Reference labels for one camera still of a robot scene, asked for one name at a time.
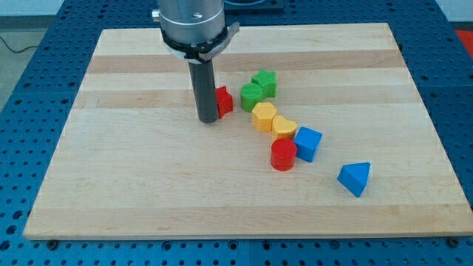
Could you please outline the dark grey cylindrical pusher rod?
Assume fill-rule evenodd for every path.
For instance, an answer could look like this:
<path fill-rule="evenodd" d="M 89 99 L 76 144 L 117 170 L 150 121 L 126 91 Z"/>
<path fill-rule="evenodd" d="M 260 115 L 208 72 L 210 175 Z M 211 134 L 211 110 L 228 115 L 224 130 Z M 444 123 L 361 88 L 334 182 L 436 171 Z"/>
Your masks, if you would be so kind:
<path fill-rule="evenodd" d="M 188 65 L 198 118 L 202 123 L 213 123 L 219 116 L 212 61 Z"/>

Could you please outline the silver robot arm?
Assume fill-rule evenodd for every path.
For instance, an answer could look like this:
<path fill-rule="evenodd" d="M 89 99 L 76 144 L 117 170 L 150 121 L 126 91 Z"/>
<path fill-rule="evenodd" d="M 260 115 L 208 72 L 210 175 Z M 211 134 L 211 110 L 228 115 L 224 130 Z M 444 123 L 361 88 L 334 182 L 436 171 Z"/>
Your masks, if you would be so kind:
<path fill-rule="evenodd" d="M 160 23 L 168 51 L 188 63 L 198 118 L 213 123 L 219 119 L 213 59 L 239 32 L 239 23 L 226 23 L 223 0 L 158 0 L 157 4 L 153 21 Z"/>

